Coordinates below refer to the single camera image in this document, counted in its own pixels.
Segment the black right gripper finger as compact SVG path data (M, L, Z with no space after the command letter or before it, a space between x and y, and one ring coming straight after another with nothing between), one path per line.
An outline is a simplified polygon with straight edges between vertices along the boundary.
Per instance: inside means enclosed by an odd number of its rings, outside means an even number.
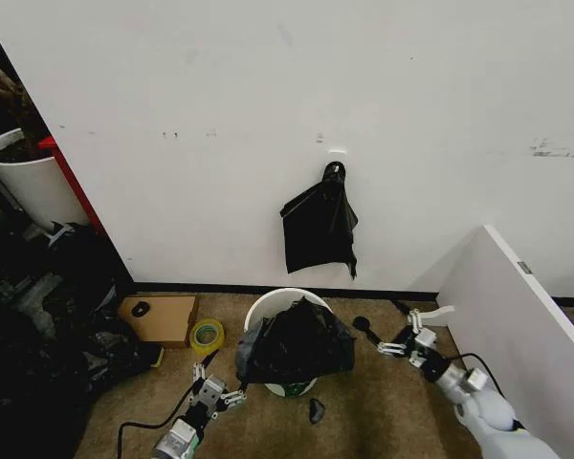
M370 322L366 317L357 316L353 319L352 325L363 332L366 338L376 347L376 350L386 356L404 356L407 347L403 343L385 342L371 330Z
M412 333L418 335L422 330L422 319L420 317L420 311L416 308L410 308L406 303L393 300L392 304L407 317L408 323L412 328Z

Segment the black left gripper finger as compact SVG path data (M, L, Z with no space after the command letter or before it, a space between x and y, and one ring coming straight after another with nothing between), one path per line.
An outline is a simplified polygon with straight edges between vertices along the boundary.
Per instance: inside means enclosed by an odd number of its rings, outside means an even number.
M228 410L246 401L246 392L250 382L247 379L239 379L238 382L239 386L237 389L229 390L227 383L222 381L222 391L218 399L219 410Z
M194 385L203 384L206 377L206 369L216 356L217 351L212 351L210 354L204 356L200 362L196 362L192 368L192 382Z

